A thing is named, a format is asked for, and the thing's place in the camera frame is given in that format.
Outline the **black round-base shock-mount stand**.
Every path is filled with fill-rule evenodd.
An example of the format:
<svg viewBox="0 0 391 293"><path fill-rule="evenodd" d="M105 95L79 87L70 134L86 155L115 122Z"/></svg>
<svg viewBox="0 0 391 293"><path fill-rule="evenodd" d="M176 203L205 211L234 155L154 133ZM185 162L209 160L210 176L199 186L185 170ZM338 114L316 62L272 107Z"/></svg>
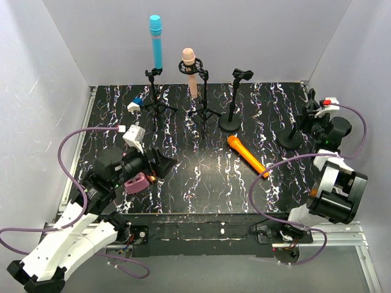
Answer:
<svg viewBox="0 0 391 293"><path fill-rule="evenodd" d="M285 150L297 150L302 144L302 137L299 134L315 118L320 105L315 101L316 91L310 89L307 97L308 102L295 118L295 123L291 129L283 129L277 135L277 143Z"/></svg>

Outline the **black tripod mic stand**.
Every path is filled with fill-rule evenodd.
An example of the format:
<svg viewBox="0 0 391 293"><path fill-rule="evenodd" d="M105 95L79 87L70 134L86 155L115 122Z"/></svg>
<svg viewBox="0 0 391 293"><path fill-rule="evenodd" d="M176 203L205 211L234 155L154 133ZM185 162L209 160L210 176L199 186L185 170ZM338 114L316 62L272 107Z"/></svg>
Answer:
<svg viewBox="0 0 391 293"><path fill-rule="evenodd" d="M159 101L158 97L160 91L155 87L155 76L159 76L163 72L162 69L153 68L151 71L145 70L145 75L148 77L148 80L151 85L152 90L152 102L143 103L143 108L149 110L149 108L153 109L154 117L158 118L165 110L169 109L176 113L178 109L176 107L169 106L164 102Z"/></svg>

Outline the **orange microphone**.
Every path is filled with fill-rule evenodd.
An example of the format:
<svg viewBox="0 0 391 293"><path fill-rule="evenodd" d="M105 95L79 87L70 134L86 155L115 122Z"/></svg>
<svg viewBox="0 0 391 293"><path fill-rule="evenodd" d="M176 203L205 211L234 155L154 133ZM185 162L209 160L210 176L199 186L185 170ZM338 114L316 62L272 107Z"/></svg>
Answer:
<svg viewBox="0 0 391 293"><path fill-rule="evenodd" d="M230 148L234 149L243 159L262 175L263 178L268 178L269 173L266 171L266 167L256 158L253 154L241 143L240 139L236 136L229 136L227 143Z"/></svg>

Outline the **black round-base clip stand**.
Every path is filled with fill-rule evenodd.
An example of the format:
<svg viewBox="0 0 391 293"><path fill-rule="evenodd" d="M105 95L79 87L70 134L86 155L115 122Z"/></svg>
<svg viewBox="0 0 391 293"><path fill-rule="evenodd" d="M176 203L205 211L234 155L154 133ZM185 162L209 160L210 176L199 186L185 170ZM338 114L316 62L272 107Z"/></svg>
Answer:
<svg viewBox="0 0 391 293"><path fill-rule="evenodd" d="M242 80L249 81L253 77L254 72L251 70L243 71L235 68L232 75L234 77L233 93L232 100L229 105L229 111L226 114L222 114L218 120L219 128L227 133L236 132L241 127L241 119L237 114L235 114L236 94L239 89L240 82Z"/></svg>

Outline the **black small tripod stand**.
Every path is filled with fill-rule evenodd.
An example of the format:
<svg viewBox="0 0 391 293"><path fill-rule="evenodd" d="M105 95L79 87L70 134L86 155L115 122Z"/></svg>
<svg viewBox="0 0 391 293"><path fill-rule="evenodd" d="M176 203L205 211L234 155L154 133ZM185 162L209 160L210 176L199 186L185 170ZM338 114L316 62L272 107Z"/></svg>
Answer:
<svg viewBox="0 0 391 293"><path fill-rule="evenodd" d="M205 130L206 130L206 122L208 121L209 118L211 118L213 115L217 115L220 117L222 114L211 110L208 107L208 100L207 100L207 85L208 85L208 80L209 80L209 72L208 70L203 69L203 63L199 58L195 58L195 68L196 68L196 74L198 74L201 79L203 80L203 96L200 100L200 104L202 107L197 110L191 110L188 112L188 117L193 117L194 115L199 115L200 118L202 119L202 128L201 128L201 135L202 138L205 138ZM180 73L188 75L187 72L185 72L185 65L183 61L181 61L178 64L178 69Z"/></svg>

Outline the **pink beige microphone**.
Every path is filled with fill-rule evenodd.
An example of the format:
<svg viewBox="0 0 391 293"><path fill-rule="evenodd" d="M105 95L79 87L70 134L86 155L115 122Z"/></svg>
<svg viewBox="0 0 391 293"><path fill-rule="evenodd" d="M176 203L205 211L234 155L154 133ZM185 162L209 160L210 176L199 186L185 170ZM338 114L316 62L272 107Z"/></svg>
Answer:
<svg viewBox="0 0 391 293"><path fill-rule="evenodd" d="M196 81L196 57L193 49L185 48L182 51L182 61L185 65L185 72L188 73L188 84L191 98L197 98L197 81Z"/></svg>

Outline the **blue microphone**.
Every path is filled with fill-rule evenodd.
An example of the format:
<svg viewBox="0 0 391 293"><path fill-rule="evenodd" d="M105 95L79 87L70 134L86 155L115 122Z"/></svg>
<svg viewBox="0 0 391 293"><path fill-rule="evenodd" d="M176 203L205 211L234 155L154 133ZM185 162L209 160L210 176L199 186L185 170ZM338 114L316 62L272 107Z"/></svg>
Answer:
<svg viewBox="0 0 391 293"><path fill-rule="evenodd" d="M153 59L156 69L163 68L163 51L161 44L162 22L159 15L151 15L149 18L150 34L152 36Z"/></svg>

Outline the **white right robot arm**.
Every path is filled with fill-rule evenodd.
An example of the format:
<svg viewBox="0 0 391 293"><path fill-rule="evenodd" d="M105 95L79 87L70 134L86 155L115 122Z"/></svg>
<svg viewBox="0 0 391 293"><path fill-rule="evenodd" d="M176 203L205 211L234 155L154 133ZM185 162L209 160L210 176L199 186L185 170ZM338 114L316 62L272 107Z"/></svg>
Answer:
<svg viewBox="0 0 391 293"><path fill-rule="evenodd" d="M288 150L300 146L298 131L312 135L315 139L313 151L319 154L313 158L313 164L320 174L306 204L290 211L289 222L311 227L323 222L349 224L355 218L368 177L337 157L342 138L351 130L351 123L343 117L301 114L292 131L279 133L277 142Z"/></svg>

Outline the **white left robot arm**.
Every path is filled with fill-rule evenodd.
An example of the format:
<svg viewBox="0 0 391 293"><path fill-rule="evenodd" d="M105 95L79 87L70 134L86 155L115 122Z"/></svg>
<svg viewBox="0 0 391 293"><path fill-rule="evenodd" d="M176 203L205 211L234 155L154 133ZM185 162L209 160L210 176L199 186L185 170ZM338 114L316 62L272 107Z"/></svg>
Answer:
<svg viewBox="0 0 391 293"><path fill-rule="evenodd" d="M61 218L32 252L9 264L8 273L26 292L61 292L81 264L106 245L130 235L130 222L118 212L107 215L93 231L82 235L114 201L117 188L139 174L163 178L176 163L158 148L145 153L134 146L126 151L104 149L84 177L79 195L68 202Z"/></svg>

